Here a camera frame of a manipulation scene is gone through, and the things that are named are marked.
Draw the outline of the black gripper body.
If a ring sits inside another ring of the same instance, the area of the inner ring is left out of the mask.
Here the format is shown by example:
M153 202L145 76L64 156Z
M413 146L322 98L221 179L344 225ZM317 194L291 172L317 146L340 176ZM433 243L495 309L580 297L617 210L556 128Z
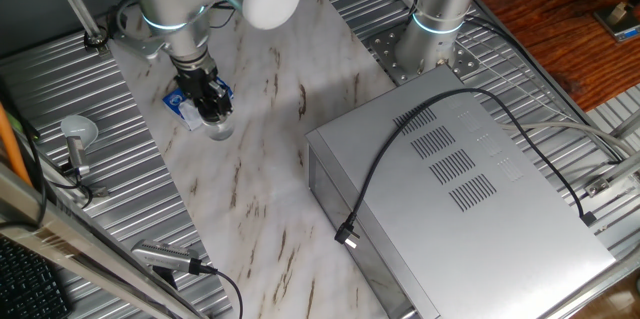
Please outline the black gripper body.
M188 98L201 107L213 107L217 104L223 95L223 89L217 82L217 65L210 56L201 56L191 61L173 58L172 63L178 73L175 80Z

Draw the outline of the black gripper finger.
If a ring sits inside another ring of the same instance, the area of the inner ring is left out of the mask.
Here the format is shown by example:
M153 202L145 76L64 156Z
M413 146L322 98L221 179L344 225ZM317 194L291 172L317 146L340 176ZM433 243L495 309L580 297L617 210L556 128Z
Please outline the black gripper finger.
M233 112L233 92L224 81L212 81L209 87L216 94L215 103L220 115L230 115Z
M216 122L216 102L207 98L197 100L197 109L204 122Z

